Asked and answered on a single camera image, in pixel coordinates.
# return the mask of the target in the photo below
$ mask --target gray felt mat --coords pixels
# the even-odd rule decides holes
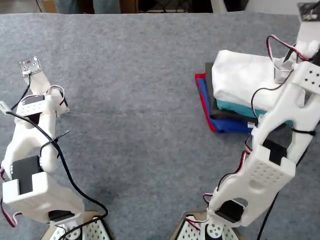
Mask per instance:
[[[293,44],[295,16],[260,13],[0,15],[0,99],[13,105],[26,85],[17,62],[37,55],[70,113],[57,124],[75,181],[109,209],[118,240],[166,240],[185,211],[203,210],[202,193],[237,168],[244,134],[209,130],[194,74],[219,50],[267,55],[265,38]],[[285,49],[273,44],[275,56]],[[0,115],[3,158],[14,130]],[[273,134],[290,140],[284,129]],[[319,239],[319,139],[281,191],[263,239]],[[52,174],[69,184],[62,165]],[[86,209],[99,210],[84,201]],[[260,217],[242,231],[257,236]],[[0,217],[1,239],[39,239],[47,226]]]

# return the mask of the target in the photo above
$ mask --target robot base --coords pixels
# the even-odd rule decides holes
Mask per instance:
[[[101,213],[97,211],[86,211],[84,214],[84,221],[90,221],[93,219],[94,216],[102,215]],[[107,224],[102,220],[98,220],[96,222],[93,222],[84,228],[82,228],[82,234],[84,234],[82,237],[80,236],[77,238],[77,240],[114,240],[110,229],[108,228]],[[41,240],[58,240],[65,231],[56,226],[50,226],[47,231],[42,236]],[[65,238],[68,240],[69,238],[73,239],[72,236],[67,236]]]
[[[219,238],[211,238],[208,237],[206,239],[201,239],[200,231],[195,227],[188,224],[185,221],[185,217],[189,217],[190,219],[204,221],[206,219],[207,212],[206,211],[189,211],[186,212],[182,219],[180,220],[178,226],[174,230],[172,236],[169,240],[245,240],[245,238],[235,229],[223,227],[222,235]],[[211,233],[215,233],[215,228],[211,226],[212,229],[209,231]]]

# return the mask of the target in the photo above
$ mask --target red and white wire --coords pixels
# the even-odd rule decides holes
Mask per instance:
[[[242,168],[242,166],[245,163],[245,159],[246,159],[247,154],[249,155],[250,153],[245,150],[242,152],[238,168],[235,170],[235,172],[227,173],[220,179],[216,191],[219,191],[221,184],[226,180],[226,178],[228,178],[229,176],[234,175],[240,171],[240,169]]]
[[[62,86],[60,86],[60,85],[51,85],[49,87],[49,89],[46,91],[46,93],[50,93],[51,89],[54,89],[54,88],[60,89],[62,91],[63,96],[62,96],[61,102],[59,103],[59,105],[62,105],[64,103],[65,99],[66,99],[66,92],[65,92],[65,90],[64,90],[64,88]]]
[[[3,169],[2,167],[0,167],[0,176],[1,176],[1,180],[3,182],[6,181],[5,177],[5,169]],[[11,225],[11,227],[16,227],[18,225],[18,221],[16,219],[16,216],[22,215],[22,212],[17,211],[16,213],[13,214],[12,217],[10,217],[10,215],[5,211],[4,207],[3,207],[3,198],[1,198],[0,200],[0,207],[1,207],[1,212],[4,215],[5,219],[8,221],[8,223]]]
[[[204,220],[204,221],[200,221],[200,220],[192,220],[192,219],[190,219],[190,218],[188,218],[188,217],[186,216],[186,217],[185,217],[185,220],[186,220],[186,221],[190,221],[190,222],[192,222],[192,223],[194,223],[194,224],[204,224],[204,223],[208,222],[209,218],[207,218],[207,219]]]
[[[4,174],[5,174],[5,169],[3,169],[3,167],[1,166],[0,167],[0,177],[1,177],[2,182],[6,181]]]
[[[250,154],[252,152],[252,148],[249,147],[248,145],[248,142],[249,142],[249,139],[251,138],[251,135],[249,135],[247,137],[247,139],[244,141],[244,147],[245,147],[245,150]]]
[[[212,193],[208,193],[208,192],[206,192],[206,193],[204,193],[203,194],[203,200],[206,202],[206,204],[208,204],[209,205],[209,201],[206,199],[206,197],[212,197],[213,196],[213,194]]]
[[[1,198],[0,201],[0,206],[1,206],[1,212],[4,215],[5,219],[8,221],[8,223],[11,225],[11,227],[15,228],[18,225],[18,221],[16,219],[16,216],[22,215],[22,212],[18,211],[15,214],[13,214],[12,217],[5,211],[4,206],[3,206],[3,198]]]
[[[279,71],[281,72],[291,72],[291,70],[284,70],[284,69],[280,69],[276,64],[275,64],[275,60],[274,60],[274,57],[273,57],[273,54],[272,54],[272,49],[271,49],[271,45],[270,45],[270,38],[276,40],[277,42],[281,43],[282,45],[286,46],[288,49],[292,50],[293,52],[295,52],[297,54],[297,56],[303,60],[303,61],[309,61],[309,58],[307,58],[306,56],[304,56],[301,52],[299,52],[294,46],[292,45],[289,45],[288,43],[284,42],[284,41],[281,41],[276,35],[272,34],[272,35],[269,35],[267,38],[266,38],[266,49],[268,51],[268,55],[273,63],[273,66],[274,68],[278,69]]]
[[[194,224],[192,221],[190,221],[189,218],[185,218],[185,221],[190,224],[191,226],[193,226],[195,229],[197,229],[198,231],[200,231],[200,227],[198,227],[196,224]]]

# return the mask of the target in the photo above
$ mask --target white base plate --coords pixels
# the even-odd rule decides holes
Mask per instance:
[[[194,216],[188,216],[191,220],[196,220]],[[207,225],[208,235],[212,239],[217,240],[239,240],[236,233],[233,231],[231,227],[227,227],[226,225],[215,225],[215,224],[206,224],[202,223],[204,226],[200,226],[198,223],[195,223],[197,227],[201,227],[201,229],[205,229]],[[201,239],[200,230],[196,229],[194,226],[190,225],[187,221],[184,221],[182,227],[175,238],[175,240],[205,240]]]
[[[60,227],[55,229],[49,240],[58,240],[63,234],[65,234],[65,230]],[[82,240],[111,240],[111,238],[108,231],[105,229],[104,224],[98,220],[82,228]]]

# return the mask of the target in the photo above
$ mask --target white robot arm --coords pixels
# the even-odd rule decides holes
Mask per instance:
[[[86,224],[83,201],[48,174],[56,169],[58,155],[62,163],[66,164],[55,135],[56,118],[69,110],[65,91],[61,86],[50,85],[36,56],[21,61],[20,68],[33,94],[19,101],[16,113],[12,112],[14,107],[10,109],[4,102],[0,102],[0,110],[4,114],[15,116],[12,141],[1,163],[1,169],[8,177],[2,184],[3,202],[37,222],[63,226],[67,230],[75,228],[66,236],[68,240],[85,240],[86,228],[79,227]],[[39,149],[39,155],[30,156],[34,149]],[[82,196],[104,207],[83,193],[73,182],[70,173],[67,172],[67,175]]]
[[[316,29],[320,26],[320,16],[317,18],[317,22],[303,22],[300,32],[307,28],[319,33]],[[188,223],[200,224],[200,239],[220,236],[227,239],[228,233],[223,231],[228,227],[248,226],[273,205],[278,192],[295,176],[296,166],[304,157],[320,121],[320,38],[307,38],[307,35],[302,38],[299,34],[295,45],[306,59],[298,61],[298,52],[289,52],[275,62],[280,66],[275,66],[275,81],[281,84],[282,93],[273,109],[260,117],[258,126],[252,130],[252,149],[246,146],[237,171],[223,176],[212,194],[206,193],[211,196],[207,219],[186,218]],[[310,97],[301,107],[297,102],[304,91],[310,93]],[[293,127],[291,143],[286,149],[268,140],[267,136],[288,121],[292,121]]]

